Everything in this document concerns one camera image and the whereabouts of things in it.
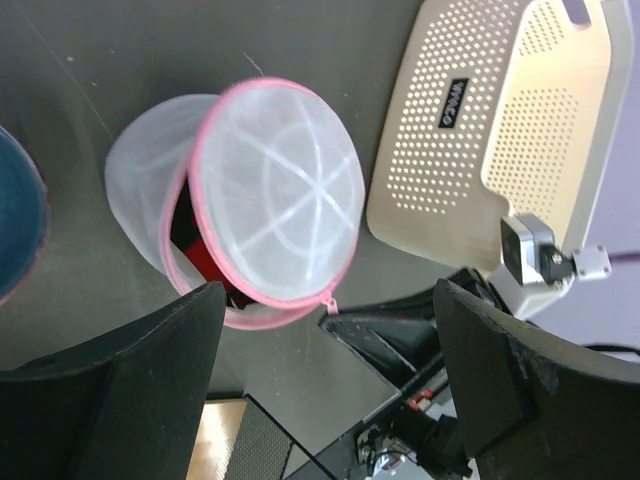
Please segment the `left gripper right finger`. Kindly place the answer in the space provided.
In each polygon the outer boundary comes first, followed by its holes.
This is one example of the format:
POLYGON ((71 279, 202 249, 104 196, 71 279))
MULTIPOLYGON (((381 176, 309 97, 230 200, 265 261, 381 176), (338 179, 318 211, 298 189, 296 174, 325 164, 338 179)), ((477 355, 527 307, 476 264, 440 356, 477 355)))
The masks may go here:
POLYGON ((483 479, 636 479, 639 366, 434 289, 465 452, 483 479))

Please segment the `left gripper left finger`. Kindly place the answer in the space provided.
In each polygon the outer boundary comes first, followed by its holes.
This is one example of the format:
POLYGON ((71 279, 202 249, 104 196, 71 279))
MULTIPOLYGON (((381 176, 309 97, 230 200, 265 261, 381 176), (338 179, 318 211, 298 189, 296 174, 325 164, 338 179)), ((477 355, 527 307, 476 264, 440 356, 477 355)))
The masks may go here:
POLYGON ((183 479, 226 309, 208 283, 1 374, 5 479, 183 479))

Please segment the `red and black bra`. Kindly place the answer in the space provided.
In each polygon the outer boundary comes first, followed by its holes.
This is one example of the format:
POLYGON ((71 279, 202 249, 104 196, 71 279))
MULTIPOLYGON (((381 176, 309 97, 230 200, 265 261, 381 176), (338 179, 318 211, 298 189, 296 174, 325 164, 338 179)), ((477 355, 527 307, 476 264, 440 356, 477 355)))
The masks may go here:
POLYGON ((228 307, 244 309, 256 303, 230 282, 209 254, 196 222, 188 181, 184 182, 176 202, 170 238, 206 281, 223 284, 228 307))

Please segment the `white mesh laundry bag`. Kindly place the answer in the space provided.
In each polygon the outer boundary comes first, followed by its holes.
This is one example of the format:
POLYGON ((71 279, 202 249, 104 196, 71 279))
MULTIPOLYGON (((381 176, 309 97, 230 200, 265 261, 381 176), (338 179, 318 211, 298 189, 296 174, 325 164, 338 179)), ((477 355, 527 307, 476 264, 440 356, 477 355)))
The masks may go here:
POLYGON ((111 147, 106 196, 124 234, 180 294, 205 282, 171 236, 186 194, 204 249, 251 303, 237 330, 270 330, 324 307, 356 251, 365 183, 337 113, 290 80, 257 77, 223 93, 147 110, 111 147))

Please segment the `cream plastic laundry basket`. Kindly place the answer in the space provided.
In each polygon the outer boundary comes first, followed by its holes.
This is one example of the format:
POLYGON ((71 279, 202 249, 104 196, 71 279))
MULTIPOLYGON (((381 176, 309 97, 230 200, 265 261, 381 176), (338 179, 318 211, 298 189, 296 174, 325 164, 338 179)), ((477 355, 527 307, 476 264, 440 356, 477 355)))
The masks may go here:
POLYGON ((483 274, 527 319, 579 282, 520 286, 500 221, 533 214, 587 247, 633 65, 625 1, 427 1, 381 135, 366 220, 380 241, 483 274))

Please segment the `blue ceramic bowl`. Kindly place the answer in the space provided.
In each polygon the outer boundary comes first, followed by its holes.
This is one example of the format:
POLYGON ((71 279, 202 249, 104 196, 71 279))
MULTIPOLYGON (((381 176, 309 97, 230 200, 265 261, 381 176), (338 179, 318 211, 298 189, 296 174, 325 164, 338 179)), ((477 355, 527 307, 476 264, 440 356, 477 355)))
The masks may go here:
POLYGON ((46 243, 51 209, 46 185, 21 144, 1 130, 1 301, 29 275, 46 243))

